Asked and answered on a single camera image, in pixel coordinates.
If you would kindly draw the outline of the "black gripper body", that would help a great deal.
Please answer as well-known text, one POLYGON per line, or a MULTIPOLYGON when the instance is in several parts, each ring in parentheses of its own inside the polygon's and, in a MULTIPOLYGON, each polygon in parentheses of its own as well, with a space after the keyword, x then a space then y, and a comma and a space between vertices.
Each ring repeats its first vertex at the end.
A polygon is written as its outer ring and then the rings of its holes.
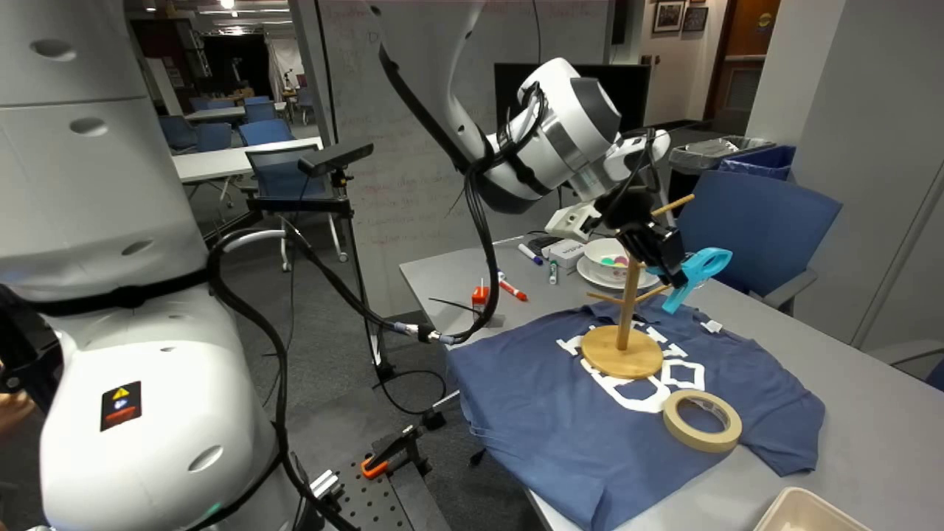
POLYGON ((628 252, 649 266, 680 266, 681 239, 675 229, 655 220, 662 202, 659 171, 636 164, 631 176, 613 192, 594 199, 602 220, 616 232, 628 252))

